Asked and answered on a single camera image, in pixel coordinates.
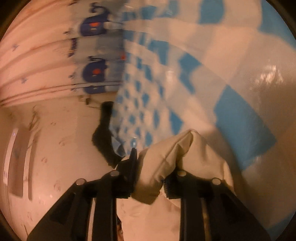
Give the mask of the whale print curtain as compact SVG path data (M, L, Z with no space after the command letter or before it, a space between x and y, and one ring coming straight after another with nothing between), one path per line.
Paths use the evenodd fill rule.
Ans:
M1 105L118 91L124 1L1 1Z

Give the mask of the black clothes pile at headboard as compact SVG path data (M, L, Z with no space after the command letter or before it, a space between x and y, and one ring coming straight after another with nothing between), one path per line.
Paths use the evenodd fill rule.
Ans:
M99 125L92 135L92 144L102 154L107 164L115 168L122 157L115 153L112 147L111 131L109 130L113 101L105 101L100 106Z

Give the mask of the wall hanging mirror panel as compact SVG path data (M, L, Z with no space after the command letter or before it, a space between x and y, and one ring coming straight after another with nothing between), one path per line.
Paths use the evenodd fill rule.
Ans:
M13 128L4 156L3 184L8 193L17 197L23 197L23 174L30 135L25 126Z

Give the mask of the blue checkered plastic bed cover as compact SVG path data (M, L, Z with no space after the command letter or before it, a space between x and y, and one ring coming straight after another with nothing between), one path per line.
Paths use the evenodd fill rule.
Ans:
M196 130L276 240L295 215L295 38L281 15L267 1L127 1L121 19L115 152Z

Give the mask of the white quilted puffer jacket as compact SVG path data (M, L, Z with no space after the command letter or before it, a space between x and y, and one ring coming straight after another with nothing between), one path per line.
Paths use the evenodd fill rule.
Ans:
M213 179L234 190L228 164L195 130L153 144L138 160L131 197L117 201L123 240L179 240L181 198L201 203Z

